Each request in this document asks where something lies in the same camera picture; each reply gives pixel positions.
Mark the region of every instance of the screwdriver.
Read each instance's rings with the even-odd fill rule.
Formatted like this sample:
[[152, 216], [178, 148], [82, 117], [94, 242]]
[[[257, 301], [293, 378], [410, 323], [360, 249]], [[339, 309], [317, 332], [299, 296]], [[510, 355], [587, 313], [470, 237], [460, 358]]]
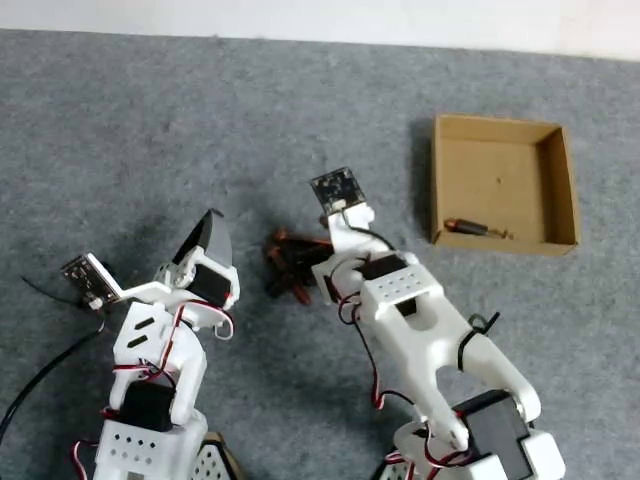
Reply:
[[444, 221], [447, 230], [456, 233], [466, 233], [467, 235], [478, 235], [481, 237], [508, 238], [513, 240], [513, 233], [507, 230], [489, 228], [487, 225], [464, 220], [462, 218], [448, 218]]

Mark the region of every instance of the gray carpet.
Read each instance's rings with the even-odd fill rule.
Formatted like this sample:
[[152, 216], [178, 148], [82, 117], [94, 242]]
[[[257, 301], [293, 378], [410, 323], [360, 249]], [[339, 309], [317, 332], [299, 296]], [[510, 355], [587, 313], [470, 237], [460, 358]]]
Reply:
[[[583, 244], [562, 258], [425, 240], [431, 121], [470, 112], [568, 126]], [[368, 479], [409, 417], [369, 404], [356, 333], [316, 293], [263, 292], [263, 238], [319, 232], [307, 180], [349, 165], [375, 228], [415, 252], [537, 388], [567, 479], [637, 478], [640, 448], [640, 64], [500, 52], [0, 32], [0, 362], [4, 409], [95, 320], [26, 287], [73, 292], [58, 267], [91, 250], [147, 280], [207, 207], [229, 219], [242, 298], [233, 342], [202, 333], [199, 408], [252, 478]], [[11, 479], [68, 479], [97, 437], [111, 333], [31, 395], [0, 450]], [[383, 381], [398, 386], [377, 342]], [[478, 385], [445, 372], [452, 401]], [[90, 454], [84, 454], [87, 465]]]

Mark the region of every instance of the cardboard box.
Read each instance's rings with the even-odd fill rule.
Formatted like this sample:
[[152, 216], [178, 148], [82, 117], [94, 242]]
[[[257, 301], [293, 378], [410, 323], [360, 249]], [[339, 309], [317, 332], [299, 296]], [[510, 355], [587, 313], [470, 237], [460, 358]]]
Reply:
[[[440, 115], [432, 155], [436, 245], [562, 255], [580, 242], [567, 132], [561, 125]], [[448, 218], [508, 230], [514, 239], [448, 231]]]

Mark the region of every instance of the circuit board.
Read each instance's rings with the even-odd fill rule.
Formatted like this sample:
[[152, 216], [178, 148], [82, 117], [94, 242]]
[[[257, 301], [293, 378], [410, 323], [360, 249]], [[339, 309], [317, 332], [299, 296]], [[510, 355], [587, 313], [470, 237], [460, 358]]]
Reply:
[[340, 213], [365, 201], [364, 193], [348, 167], [314, 178], [310, 183], [326, 215]]
[[93, 255], [81, 255], [62, 267], [62, 274], [90, 301], [96, 298], [104, 303], [113, 303], [120, 296], [116, 281], [99, 264]]

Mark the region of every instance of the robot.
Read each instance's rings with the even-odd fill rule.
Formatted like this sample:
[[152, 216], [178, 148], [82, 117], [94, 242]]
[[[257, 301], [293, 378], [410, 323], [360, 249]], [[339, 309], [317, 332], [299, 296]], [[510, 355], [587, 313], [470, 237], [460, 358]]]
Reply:
[[[231, 339], [227, 311], [240, 297], [222, 214], [207, 211], [151, 282], [123, 290], [91, 253], [67, 264], [63, 274], [93, 310], [132, 300], [113, 347], [115, 381], [94, 445], [94, 480], [244, 478], [194, 407], [207, 367], [196, 332], [213, 329], [217, 338]], [[72, 459], [86, 479], [79, 443]]]
[[[328, 258], [311, 266], [325, 303], [338, 304], [341, 319], [358, 328], [365, 346], [360, 325], [369, 329], [400, 369], [406, 394], [380, 393], [376, 376], [376, 408], [386, 394], [396, 394], [415, 411], [415, 420], [395, 433], [397, 450], [387, 455], [380, 480], [563, 478], [565, 464], [553, 436], [534, 428], [540, 398], [485, 335], [497, 316], [482, 326], [465, 320], [414, 254], [397, 251], [371, 231], [374, 211], [348, 168], [311, 185], [332, 246]], [[373, 363], [368, 347], [367, 353]], [[436, 382], [445, 365], [475, 375], [492, 390], [452, 408]]]

